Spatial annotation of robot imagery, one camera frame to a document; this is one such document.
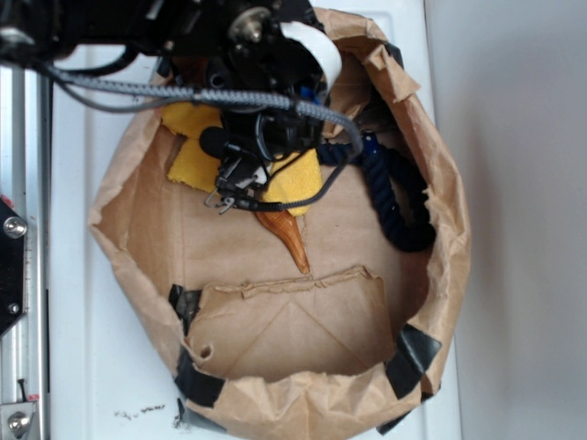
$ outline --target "red marking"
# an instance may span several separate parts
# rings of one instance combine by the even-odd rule
[[[2,201],[8,205],[8,207],[10,209],[15,209],[15,204],[12,200],[10,200],[8,197],[6,197],[5,195],[0,195],[0,199],[2,199]]]

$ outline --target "blue rope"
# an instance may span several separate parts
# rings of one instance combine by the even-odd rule
[[[325,165],[338,165],[347,156],[349,145],[323,144],[317,149],[318,160]],[[371,199],[383,233],[404,252],[417,252],[429,248],[436,238],[430,224],[430,213],[424,203],[426,181],[419,169],[397,150],[382,147],[373,133],[363,136],[363,153],[353,162],[360,165],[371,193]],[[405,222],[395,199],[390,177],[405,190],[414,221]]]

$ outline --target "wire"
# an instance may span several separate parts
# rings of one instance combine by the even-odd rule
[[[274,172],[271,175],[270,181],[272,181],[273,179],[275,179],[275,176],[277,176],[280,172],[285,171],[288,168],[290,168],[292,165],[294,165],[298,160],[300,160],[303,156],[305,156],[308,151],[310,151],[310,150],[307,149],[303,153],[298,154],[295,158],[293,158],[292,160],[290,160],[289,162],[287,162],[285,165],[283,165],[281,168],[279,168],[276,172]]]
[[[100,67],[93,67],[90,69],[75,69],[75,70],[65,70],[63,72],[68,72],[70,74],[76,75],[88,75],[88,76],[106,76],[112,73],[120,72],[126,67],[128,67],[134,60],[137,59],[138,51],[130,48],[129,46],[125,47],[125,51],[122,52],[116,60],[105,64],[104,66]]]
[[[267,118],[262,113],[257,115],[257,119],[255,120],[255,140],[257,141],[257,147],[259,148],[261,156],[269,162],[274,162],[275,158],[267,149],[267,145],[265,145],[265,136],[263,135],[266,121]]]
[[[250,198],[243,198],[240,203],[237,203],[237,206],[241,209],[255,211],[282,211],[284,209],[291,209],[317,202],[327,193],[327,191],[334,183],[334,180],[343,171],[343,169],[354,158],[359,156],[363,148],[359,129],[355,123],[345,115],[342,115],[341,113],[322,105],[310,103],[307,101],[297,101],[289,98],[288,96],[280,94],[238,90],[195,90],[191,87],[104,81],[99,78],[68,73],[49,64],[38,65],[38,70],[53,79],[55,83],[57,83],[65,91],[65,93],[74,99],[97,110],[111,113],[137,112],[158,107],[160,105],[168,105],[181,101],[189,101],[195,105],[208,104],[216,107],[224,105],[245,107],[265,106],[278,110],[295,112],[300,116],[307,116],[320,121],[329,121],[334,124],[341,125],[347,131],[347,134],[350,138],[351,150],[349,151],[347,157],[338,164],[332,173],[330,173],[327,180],[322,185],[322,188],[312,197],[290,203],[265,203]],[[86,99],[85,97],[71,90],[68,84],[100,92],[108,92],[113,94],[131,94],[135,96],[148,96],[160,99],[140,105],[111,107]]]
[[[185,101],[184,98],[179,97],[172,97],[172,98],[160,98],[156,99],[147,103],[137,104],[137,105],[126,105],[126,106],[112,106],[106,104],[100,104],[96,101],[86,98],[85,96],[80,95],[79,93],[75,92],[69,85],[64,83],[58,75],[54,74],[54,71],[40,68],[39,71],[41,73],[46,74],[49,76],[66,94],[68,94],[71,98],[75,99],[76,101],[82,103],[83,105],[87,105],[94,110],[99,110],[102,112],[107,113],[114,113],[114,114],[124,114],[124,113],[136,113],[142,112],[145,110],[150,110],[152,108],[157,108],[163,105],[169,105],[178,103],[181,101]]]

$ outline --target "yellow cloth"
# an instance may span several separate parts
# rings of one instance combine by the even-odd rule
[[[297,155],[292,155],[289,159],[275,162],[271,172],[276,172],[283,168],[290,160]],[[298,200],[307,199],[316,194],[322,187],[322,174],[320,173],[320,164],[315,149],[306,152],[302,158],[293,163],[287,170],[283,170],[269,185],[269,188],[263,194],[265,202],[297,202]],[[310,209],[310,205],[299,208],[289,209],[291,215],[304,215]]]
[[[161,118],[173,134],[187,137],[167,173],[167,178],[172,182],[182,182],[197,190],[211,193],[216,187],[220,160],[204,153],[200,147],[200,135],[208,127],[222,126],[220,111],[207,105],[179,103],[164,107]]]
[[[208,127],[222,126],[219,110],[207,105],[179,103],[164,107],[161,117],[163,124],[172,133],[187,137],[167,173],[167,178],[172,182],[182,182],[211,193],[216,187],[220,161],[202,151],[200,135]],[[271,172],[276,172],[294,157],[292,155],[289,159],[276,162]],[[321,186],[320,165],[316,151],[312,149],[287,170],[275,176],[262,199],[264,202],[295,202],[313,196]],[[308,209],[309,206],[302,206],[289,211],[292,215],[304,215]]]

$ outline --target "black plastic part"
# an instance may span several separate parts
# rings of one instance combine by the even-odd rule
[[[28,402],[27,392],[25,391],[25,380],[19,379],[19,380],[17,380],[17,382],[18,382],[18,387],[20,387],[20,395],[22,397],[22,401]]]
[[[11,238],[4,223],[18,217],[0,200],[0,336],[22,315],[25,280],[25,236]]]

